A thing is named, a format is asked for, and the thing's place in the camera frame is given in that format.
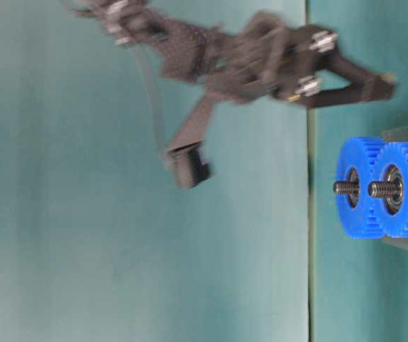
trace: black threaded rod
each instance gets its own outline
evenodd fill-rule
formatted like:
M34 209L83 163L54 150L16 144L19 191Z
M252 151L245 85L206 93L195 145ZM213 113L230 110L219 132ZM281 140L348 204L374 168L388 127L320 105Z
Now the black threaded rod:
M368 185L368 194L371 197L387 198L400 196L402 188L396 182L371 182Z
M335 182L333 192L336 195L357 195L359 193L358 182Z

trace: teal surface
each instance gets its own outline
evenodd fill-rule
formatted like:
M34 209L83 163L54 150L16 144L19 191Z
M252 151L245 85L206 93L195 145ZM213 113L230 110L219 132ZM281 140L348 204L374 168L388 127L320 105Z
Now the teal surface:
M336 28L348 56L399 79L388 103L310 114L312 340L408 341L408 252L347 238L332 194L346 139L408 125L408 1L311 0L310 20ZM328 78L327 85L336 84Z
M304 1L158 1L238 31ZM160 81L169 135L201 90ZM57 1L0 2L0 342L307 341L305 111L218 108L175 188L132 56Z

